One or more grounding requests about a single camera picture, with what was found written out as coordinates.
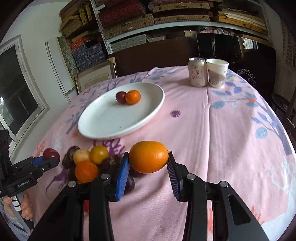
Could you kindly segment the person left hand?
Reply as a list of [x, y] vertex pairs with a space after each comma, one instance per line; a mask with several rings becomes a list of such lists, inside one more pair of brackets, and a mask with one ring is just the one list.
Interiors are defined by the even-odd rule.
[[[10, 204], [12, 203], [12, 198], [8, 196], [4, 196], [2, 198], [4, 209], [8, 215], [11, 217], [15, 217], [15, 214], [13, 210], [10, 207]], [[21, 216], [22, 218], [25, 218], [26, 220], [33, 219], [33, 210], [32, 210], [32, 204], [30, 202], [30, 196], [27, 190], [23, 192], [23, 200], [21, 203]]]

